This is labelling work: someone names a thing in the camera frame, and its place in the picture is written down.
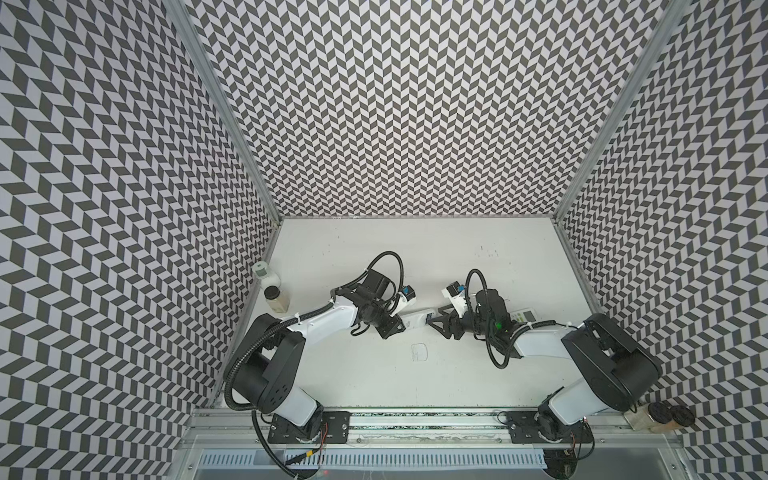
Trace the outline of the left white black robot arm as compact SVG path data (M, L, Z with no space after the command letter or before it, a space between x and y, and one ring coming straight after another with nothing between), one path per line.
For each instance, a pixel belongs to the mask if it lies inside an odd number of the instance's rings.
M357 337L370 328L386 340L405 330L399 310L414 298L402 258L384 251L358 277L332 289L324 306L286 319L260 315L225 369L225 405L270 415L295 428L301 439L314 439L324 430L324 407L295 385L305 348L341 331Z

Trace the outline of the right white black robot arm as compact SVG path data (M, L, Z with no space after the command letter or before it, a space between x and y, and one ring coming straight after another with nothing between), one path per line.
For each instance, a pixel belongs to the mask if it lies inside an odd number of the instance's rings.
M468 282L443 289L448 304L426 323L444 338L470 334L500 369L528 357L571 361L580 377L549 394L531 411L507 412L503 423L515 443L590 441L588 417L604 410L637 412L640 398L660 379L659 360L616 321L593 313L578 325L510 312L495 289L470 291Z

